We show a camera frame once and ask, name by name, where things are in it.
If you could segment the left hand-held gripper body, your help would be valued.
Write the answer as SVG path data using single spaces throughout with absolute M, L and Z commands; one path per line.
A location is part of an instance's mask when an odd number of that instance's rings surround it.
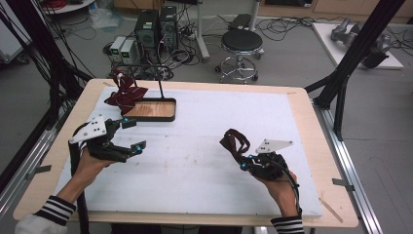
M 111 142 L 121 123 L 121 120 L 105 120 L 97 116 L 78 127 L 68 141 L 71 161 L 77 163 L 80 160 L 80 146 L 85 143 L 90 155 L 96 159 L 125 163 L 131 157 L 131 149 Z

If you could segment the dark red bow tie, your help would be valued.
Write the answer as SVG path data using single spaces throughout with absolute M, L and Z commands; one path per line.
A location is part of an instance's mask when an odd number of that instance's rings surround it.
M 231 155 L 232 152 L 239 151 L 239 147 L 242 145 L 250 146 L 247 138 L 235 129 L 229 129 L 219 143 L 227 149 Z

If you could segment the red striped bow tie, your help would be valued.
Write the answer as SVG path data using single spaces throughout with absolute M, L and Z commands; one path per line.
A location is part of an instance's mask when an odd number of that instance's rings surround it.
M 112 73 L 112 80 L 118 87 L 118 91 L 112 92 L 110 97 L 104 102 L 109 105 L 118 106 L 121 114 L 125 115 L 135 107 L 137 101 L 143 99 L 148 89 L 138 87 L 132 76 L 117 68 L 114 68 Z

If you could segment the black rack tray wooden bottom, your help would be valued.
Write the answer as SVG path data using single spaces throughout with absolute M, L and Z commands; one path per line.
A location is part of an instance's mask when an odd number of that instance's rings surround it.
M 165 65 L 128 65 L 127 74 L 133 78 L 135 84 L 137 80 L 156 81 L 160 94 L 151 97 L 146 93 L 145 97 L 134 103 L 134 107 L 125 113 L 124 117 L 139 122 L 172 122 L 175 119 L 177 101 L 173 97 L 165 97 L 162 86 L 163 81 L 173 77 L 170 68 Z

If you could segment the person's right hand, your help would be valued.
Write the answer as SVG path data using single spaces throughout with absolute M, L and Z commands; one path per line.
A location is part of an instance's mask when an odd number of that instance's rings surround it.
M 283 175 L 276 180 L 266 180 L 259 177 L 257 180 L 266 186 L 270 196 L 278 205 L 282 217 L 298 215 L 294 189 L 286 175 Z

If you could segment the person's left hand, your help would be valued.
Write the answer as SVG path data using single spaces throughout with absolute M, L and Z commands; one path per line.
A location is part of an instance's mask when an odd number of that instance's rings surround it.
M 101 160 L 93 157 L 90 154 L 89 148 L 85 147 L 82 150 L 78 168 L 72 177 L 77 183 L 90 185 L 94 182 L 98 174 L 104 169 L 113 164 L 113 161 Z

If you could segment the white foam mat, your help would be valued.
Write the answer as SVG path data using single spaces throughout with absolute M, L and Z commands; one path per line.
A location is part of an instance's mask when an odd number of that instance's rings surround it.
M 172 122 L 140 122 L 118 130 L 113 143 L 144 141 L 142 154 L 104 169 L 86 190 L 91 212 L 191 215 L 275 215 L 279 209 L 265 186 L 240 169 L 220 144 L 235 129 L 254 154 L 263 140 L 283 140 L 280 154 L 299 182 L 305 216 L 321 206 L 292 104 L 287 94 L 166 89 L 177 102 Z

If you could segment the white power supply box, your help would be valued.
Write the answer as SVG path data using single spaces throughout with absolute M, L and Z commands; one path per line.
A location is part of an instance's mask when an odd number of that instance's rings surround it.
M 133 39 L 127 39 L 121 49 L 122 61 L 124 64 L 133 64 L 137 58 L 136 47 Z
M 121 61 L 122 60 L 121 49 L 122 49 L 125 41 L 126 41 L 125 36 L 118 36 L 115 39 L 115 41 L 112 43 L 112 45 L 110 46 L 109 50 L 110 50 L 110 53 L 111 53 L 111 58 L 114 61 Z

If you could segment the thin wooden stick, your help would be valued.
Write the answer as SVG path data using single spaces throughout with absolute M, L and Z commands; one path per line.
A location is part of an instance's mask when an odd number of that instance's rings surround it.
M 338 213 L 321 197 L 319 197 L 319 201 L 325 206 L 325 208 L 340 222 L 343 223 L 343 218 L 338 215 Z

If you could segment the black computer tower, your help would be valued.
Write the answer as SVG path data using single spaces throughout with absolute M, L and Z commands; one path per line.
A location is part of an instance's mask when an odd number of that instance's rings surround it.
M 178 48 L 177 39 L 177 8 L 175 6 L 164 6 L 160 12 L 161 32 L 164 45 L 171 49 Z
M 159 11 L 144 9 L 139 15 L 134 28 L 135 39 L 142 55 L 146 52 L 153 55 L 159 63 L 158 46 L 160 42 Z

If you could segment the clear plastic bag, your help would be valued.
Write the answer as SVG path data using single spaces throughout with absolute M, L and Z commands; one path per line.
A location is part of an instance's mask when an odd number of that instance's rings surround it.
M 123 21 L 122 17 L 109 9 L 89 9 L 93 29 L 119 27 Z

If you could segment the black round stool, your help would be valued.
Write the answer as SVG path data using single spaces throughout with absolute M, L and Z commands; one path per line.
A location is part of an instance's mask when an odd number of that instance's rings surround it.
M 230 56 L 217 64 L 214 69 L 220 74 L 220 82 L 226 78 L 257 81 L 258 71 L 254 62 L 248 56 L 257 56 L 262 49 L 263 40 L 255 32 L 245 29 L 232 29 L 221 37 L 221 48 Z

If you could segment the flat black box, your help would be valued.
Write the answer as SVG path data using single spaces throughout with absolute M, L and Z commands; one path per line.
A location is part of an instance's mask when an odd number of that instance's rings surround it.
M 239 14 L 230 22 L 228 29 L 233 30 L 249 28 L 250 19 L 251 15 L 249 14 Z

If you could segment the metal bracket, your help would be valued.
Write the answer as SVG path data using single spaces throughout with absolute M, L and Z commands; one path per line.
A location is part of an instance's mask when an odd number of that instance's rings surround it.
M 52 165 L 37 167 L 31 173 L 27 173 L 25 179 L 32 180 L 38 174 L 49 172 L 51 168 Z
M 344 179 L 339 179 L 339 178 L 333 178 L 332 183 L 334 185 L 339 185 L 343 186 L 346 188 L 347 191 L 355 191 L 355 187 L 351 184 L 349 184 L 346 180 Z

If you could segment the black metal frame stand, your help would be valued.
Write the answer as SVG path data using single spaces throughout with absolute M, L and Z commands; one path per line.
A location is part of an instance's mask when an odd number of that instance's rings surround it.
M 33 0 L 6 0 L 6 3 L 25 29 L 38 54 L 46 62 L 44 66 L 41 65 L 36 54 L 16 32 L 17 28 L 13 27 L 5 14 L 0 13 L 0 20 L 18 39 L 50 87 L 51 103 L 47 112 L 47 120 L 51 127 L 58 121 L 59 111 L 63 105 L 80 97 L 84 90 L 80 81 L 89 82 L 93 76 L 80 70 L 64 58 L 50 29 L 41 19 Z
M 367 55 L 370 47 L 391 22 L 405 1 L 380 0 L 366 20 L 355 42 L 344 54 L 336 68 L 325 78 L 305 87 L 307 93 L 322 88 L 321 93 L 314 98 L 315 105 L 321 109 L 329 109 L 330 103 L 336 99 L 333 133 L 340 141 L 343 140 L 342 123 L 348 81 L 359 63 Z

